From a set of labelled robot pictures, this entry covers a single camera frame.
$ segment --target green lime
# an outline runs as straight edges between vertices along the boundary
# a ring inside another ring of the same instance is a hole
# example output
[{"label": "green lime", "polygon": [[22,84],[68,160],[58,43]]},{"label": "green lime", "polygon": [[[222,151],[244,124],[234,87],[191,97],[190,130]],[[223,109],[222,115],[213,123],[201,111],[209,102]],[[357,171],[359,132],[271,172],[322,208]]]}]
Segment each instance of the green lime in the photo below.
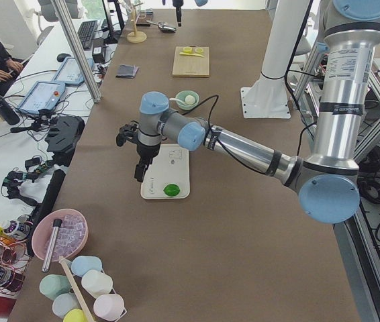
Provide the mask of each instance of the green lime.
[{"label": "green lime", "polygon": [[180,192],[179,186],[177,186],[175,183],[170,183],[163,189],[163,192],[166,196],[175,197]]}]

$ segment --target green bowl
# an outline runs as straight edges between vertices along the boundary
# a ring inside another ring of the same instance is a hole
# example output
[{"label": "green bowl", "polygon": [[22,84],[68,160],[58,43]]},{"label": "green bowl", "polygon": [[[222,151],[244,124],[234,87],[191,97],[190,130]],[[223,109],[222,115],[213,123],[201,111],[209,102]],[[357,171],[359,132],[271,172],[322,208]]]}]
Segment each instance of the green bowl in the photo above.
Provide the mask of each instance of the green bowl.
[{"label": "green bowl", "polygon": [[187,104],[182,104],[180,102],[176,102],[175,101],[175,103],[179,106],[180,109],[184,109],[186,111],[194,108],[194,106],[196,106],[197,104],[199,104],[199,95],[196,92],[193,92],[193,91],[181,91],[181,92],[179,92],[178,94],[175,95],[175,98],[176,99],[180,99],[182,101],[185,101],[185,97],[187,95],[193,96],[196,99],[196,102],[194,104],[187,105]]}]

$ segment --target small bowl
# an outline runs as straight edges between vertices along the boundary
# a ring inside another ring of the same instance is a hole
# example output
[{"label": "small bowl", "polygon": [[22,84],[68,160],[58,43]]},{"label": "small bowl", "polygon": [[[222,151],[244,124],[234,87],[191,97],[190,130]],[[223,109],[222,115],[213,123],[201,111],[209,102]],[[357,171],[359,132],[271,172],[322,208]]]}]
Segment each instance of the small bowl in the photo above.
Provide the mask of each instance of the small bowl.
[{"label": "small bowl", "polygon": [[196,102],[194,104],[191,104],[191,105],[188,105],[188,104],[182,104],[180,102],[176,102],[175,103],[179,106],[180,109],[184,109],[185,111],[188,111],[192,108],[194,108],[194,106],[196,106],[197,104],[199,104],[199,95],[196,93],[196,92],[193,92],[193,91],[181,91],[179,92],[178,94],[175,95],[175,98],[176,99],[180,99],[182,101],[185,101],[185,97],[187,95],[191,95],[193,96],[195,99],[196,99]]},{"label": "small bowl", "polygon": [[[76,256],[85,246],[87,243],[87,238],[89,237],[89,228],[87,226],[87,221],[85,220],[84,216],[82,213],[80,213],[77,210],[74,209],[59,209],[56,211],[53,211],[51,214],[49,214],[47,217],[45,217],[35,228],[34,234],[32,236],[32,249],[36,255],[41,260],[44,260],[45,255],[46,255],[46,245],[48,244],[51,236],[51,232],[53,230],[53,221],[55,219],[61,219],[64,220],[64,217],[66,215],[71,215],[75,216],[79,221],[83,223],[85,226],[85,232],[84,236],[81,240],[81,242],[74,247],[69,254],[66,254],[64,257],[65,258],[72,258]],[[53,256],[52,261],[57,262],[58,258],[54,258]]]}]

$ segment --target table surface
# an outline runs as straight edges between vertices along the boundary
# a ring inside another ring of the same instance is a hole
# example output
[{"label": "table surface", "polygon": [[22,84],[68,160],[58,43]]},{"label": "table surface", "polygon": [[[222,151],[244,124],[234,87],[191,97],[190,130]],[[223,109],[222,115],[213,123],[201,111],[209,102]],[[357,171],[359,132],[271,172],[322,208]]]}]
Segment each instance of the table surface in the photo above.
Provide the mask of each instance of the table surface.
[{"label": "table surface", "polygon": [[[174,21],[175,12],[156,10],[155,20]],[[310,219],[279,181],[201,148],[190,156],[186,199],[146,201],[133,179],[135,145],[115,146],[145,92],[192,89],[220,95],[214,124],[294,155],[296,111],[290,120],[244,119],[240,106],[240,87],[259,76],[270,25],[266,11],[184,10],[176,34],[149,27],[140,28],[142,44],[120,40],[55,208],[87,218],[81,254],[102,259],[128,310],[122,321],[359,320],[332,226]],[[209,46],[209,78],[171,76],[183,45]],[[139,66],[136,78],[115,78],[119,64]],[[58,321],[38,291],[41,265],[31,262],[10,322]],[[57,263],[51,273],[62,274]]]}]

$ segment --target office chair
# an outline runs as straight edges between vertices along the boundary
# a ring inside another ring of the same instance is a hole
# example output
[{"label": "office chair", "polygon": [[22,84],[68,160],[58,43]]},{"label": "office chair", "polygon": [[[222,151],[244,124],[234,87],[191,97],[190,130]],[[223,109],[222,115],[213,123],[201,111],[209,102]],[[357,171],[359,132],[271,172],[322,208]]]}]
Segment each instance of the office chair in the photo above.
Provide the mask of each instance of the office chair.
[{"label": "office chair", "polygon": [[[73,19],[82,18],[85,12],[85,8],[80,6],[79,0],[66,0],[66,5],[68,7],[70,16]],[[51,4],[51,0],[38,0],[38,3],[41,6],[41,11],[36,11],[35,14],[38,16],[38,25],[41,30],[41,34],[36,40],[37,45],[39,46],[48,34],[51,32],[53,26],[48,26],[45,29],[41,28],[41,16],[48,22],[56,22],[58,18],[56,13],[54,12],[53,4]]]}]

